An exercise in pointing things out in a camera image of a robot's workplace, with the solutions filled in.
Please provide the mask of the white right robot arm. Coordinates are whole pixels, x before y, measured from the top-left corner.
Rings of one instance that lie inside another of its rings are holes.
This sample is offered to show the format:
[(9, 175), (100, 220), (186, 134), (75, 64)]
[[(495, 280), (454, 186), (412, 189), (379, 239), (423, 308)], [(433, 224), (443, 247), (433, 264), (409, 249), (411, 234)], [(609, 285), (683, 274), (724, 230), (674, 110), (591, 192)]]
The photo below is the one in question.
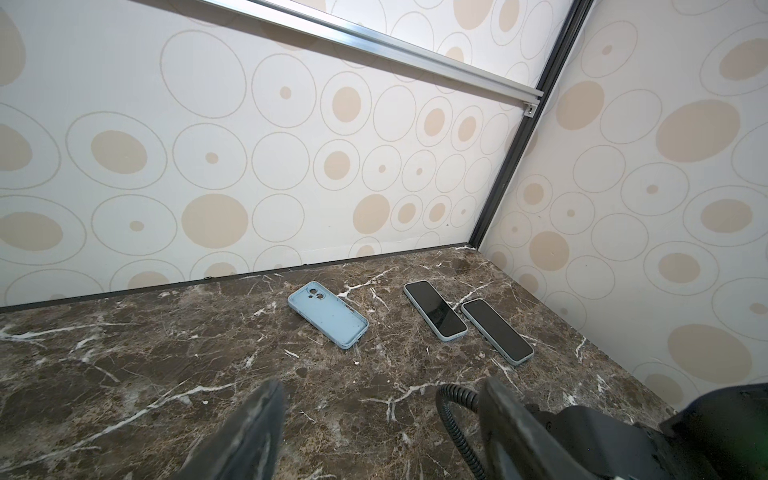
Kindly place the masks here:
[(654, 429), (576, 405), (526, 409), (585, 470), (622, 479), (765, 479), (767, 385), (709, 392)]

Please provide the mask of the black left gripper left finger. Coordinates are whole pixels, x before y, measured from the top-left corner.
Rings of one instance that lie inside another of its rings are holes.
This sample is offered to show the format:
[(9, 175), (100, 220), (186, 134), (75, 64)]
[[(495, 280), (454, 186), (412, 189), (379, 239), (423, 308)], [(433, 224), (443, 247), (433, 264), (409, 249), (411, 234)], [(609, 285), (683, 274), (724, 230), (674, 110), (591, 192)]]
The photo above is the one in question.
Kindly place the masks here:
[(271, 479), (285, 422), (283, 384), (260, 385), (175, 475), (176, 479)]

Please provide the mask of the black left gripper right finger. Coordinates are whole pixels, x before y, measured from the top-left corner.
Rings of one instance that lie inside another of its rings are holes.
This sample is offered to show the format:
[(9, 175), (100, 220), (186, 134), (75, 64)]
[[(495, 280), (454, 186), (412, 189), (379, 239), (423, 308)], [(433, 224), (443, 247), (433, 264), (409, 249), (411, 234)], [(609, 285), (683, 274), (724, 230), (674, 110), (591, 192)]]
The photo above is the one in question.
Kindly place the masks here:
[(479, 418), (489, 479), (593, 479), (501, 381), (479, 393)]

